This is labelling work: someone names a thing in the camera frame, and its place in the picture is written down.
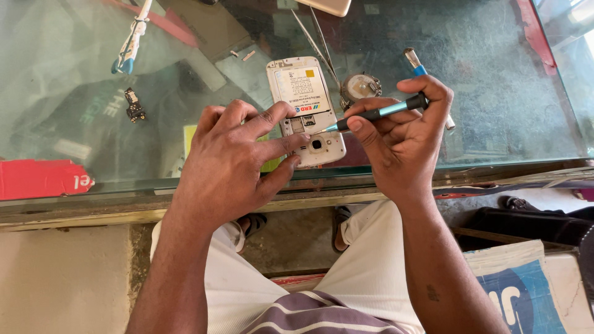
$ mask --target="glass counter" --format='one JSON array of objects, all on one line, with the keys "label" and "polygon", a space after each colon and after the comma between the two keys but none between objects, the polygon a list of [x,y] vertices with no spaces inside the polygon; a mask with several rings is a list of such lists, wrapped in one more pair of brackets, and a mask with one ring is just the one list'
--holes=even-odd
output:
[{"label": "glass counter", "polygon": [[[140,38],[132,74],[112,74],[136,15],[130,8],[142,6],[124,2],[5,3],[0,157],[71,159],[94,178],[90,194],[175,188],[184,127],[195,125],[205,106],[239,98],[264,111],[272,105],[266,64],[315,56],[290,11],[315,36],[309,8],[292,0],[221,0],[213,7],[155,0],[151,11],[161,19],[153,17]],[[516,1],[353,0],[344,18],[315,12],[339,80],[365,71],[380,80],[382,96],[408,97],[396,83],[413,76],[402,51],[414,47],[427,71],[456,94],[457,126],[444,133],[438,168],[471,168],[594,156],[594,63],[583,33],[592,29],[592,12],[580,21],[589,26],[563,30],[581,36],[556,44],[550,36],[572,22],[556,19],[574,2],[593,1],[535,1],[541,19],[549,18],[543,27],[558,65],[552,74],[526,40]],[[341,110],[339,88],[328,75],[326,82]],[[147,115],[136,123],[126,115],[129,87]],[[344,159],[296,171],[295,182],[351,178],[358,185],[371,168],[351,134],[345,142]]]}]

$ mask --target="red paper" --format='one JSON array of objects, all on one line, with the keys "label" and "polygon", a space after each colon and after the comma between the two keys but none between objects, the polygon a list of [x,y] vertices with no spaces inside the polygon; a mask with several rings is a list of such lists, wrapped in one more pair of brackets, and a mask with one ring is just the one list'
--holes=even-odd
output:
[{"label": "red paper", "polygon": [[94,184],[71,160],[0,161],[0,200],[86,193]]},{"label": "red paper", "polygon": [[524,27],[526,40],[528,43],[530,43],[532,49],[534,49],[534,51],[536,51],[536,53],[538,53],[538,55],[541,57],[542,65],[545,67],[546,73],[548,75],[556,75],[557,63],[555,62],[555,58],[553,58],[551,48],[549,48],[549,43],[546,41],[545,33],[542,31],[541,25],[538,22],[536,10],[532,5],[532,1],[516,1],[520,6],[520,12],[522,12],[522,21],[528,24],[527,27]]},{"label": "red paper", "polygon": [[[123,4],[123,3],[115,1],[115,0],[105,0],[105,1],[111,2],[112,4],[115,4],[118,6],[128,8],[129,10],[135,12],[136,14],[140,14],[140,11],[142,10],[142,8],[140,8],[140,7]],[[159,27],[159,28],[165,30],[166,32],[170,33],[171,35],[173,35],[173,37],[179,39],[180,41],[186,43],[187,45],[197,48],[198,43],[196,43],[196,38],[194,37],[194,34],[192,33],[192,31],[188,27],[180,27],[179,23],[184,25],[184,23],[181,19],[177,18],[176,22],[171,22],[168,20],[169,18],[172,18],[173,16],[175,16],[175,13],[173,13],[173,12],[169,13],[169,15],[167,17],[162,17],[162,16],[157,15],[153,12],[148,12],[147,17],[149,19],[149,22],[154,23],[157,27]]]}]

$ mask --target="purple striped shirt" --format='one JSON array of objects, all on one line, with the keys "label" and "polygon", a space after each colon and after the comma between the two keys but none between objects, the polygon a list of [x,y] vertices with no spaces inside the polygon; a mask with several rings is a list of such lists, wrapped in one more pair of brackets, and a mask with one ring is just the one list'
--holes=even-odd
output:
[{"label": "purple striped shirt", "polygon": [[279,298],[241,333],[305,332],[408,334],[389,320],[348,308],[321,291],[302,291]]}]

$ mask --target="person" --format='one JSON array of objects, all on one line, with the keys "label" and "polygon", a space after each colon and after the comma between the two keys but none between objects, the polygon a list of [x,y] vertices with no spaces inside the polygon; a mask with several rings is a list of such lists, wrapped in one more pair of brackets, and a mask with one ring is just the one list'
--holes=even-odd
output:
[{"label": "person", "polygon": [[[297,155],[263,177],[260,167],[309,136],[256,142],[296,115],[284,102],[261,114],[240,100],[206,107],[127,333],[509,333],[431,192],[453,92],[429,75],[397,88],[425,92],[429,107],[373,124],[348,120],[389,200],[341,223],[335,245],[348,248],[313,291],[294,294],[236,253],[242,232],[228,222],[268,203],[291,179]],[[361,99],[345,116],[396,102]]]}]

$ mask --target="phone camera lens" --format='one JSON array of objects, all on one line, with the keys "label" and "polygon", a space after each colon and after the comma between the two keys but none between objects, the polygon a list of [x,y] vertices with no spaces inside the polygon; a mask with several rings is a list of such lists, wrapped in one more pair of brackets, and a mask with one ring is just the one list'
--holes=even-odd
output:
[{"label": "phone camera lens", "polygon": [[314,150],[319,150],[322,148],[322,142],[319,141],[318,139],[314,140],[311,142],[311,147],[314,148]]}]

